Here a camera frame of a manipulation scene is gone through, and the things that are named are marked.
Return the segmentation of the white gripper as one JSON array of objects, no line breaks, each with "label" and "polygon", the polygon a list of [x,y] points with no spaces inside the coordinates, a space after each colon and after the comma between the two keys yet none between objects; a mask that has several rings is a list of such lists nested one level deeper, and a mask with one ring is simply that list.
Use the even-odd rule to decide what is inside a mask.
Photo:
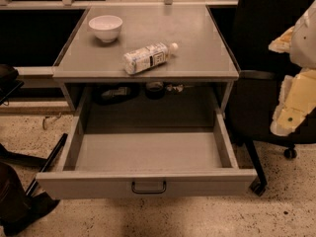
[{"label": "white gripper", "polygon": [[316,0],[269,50],[289,53],[292,63],[305,67],[294,77],[284,77],[270,127],[274,135],[289,136],[316,108]]}]

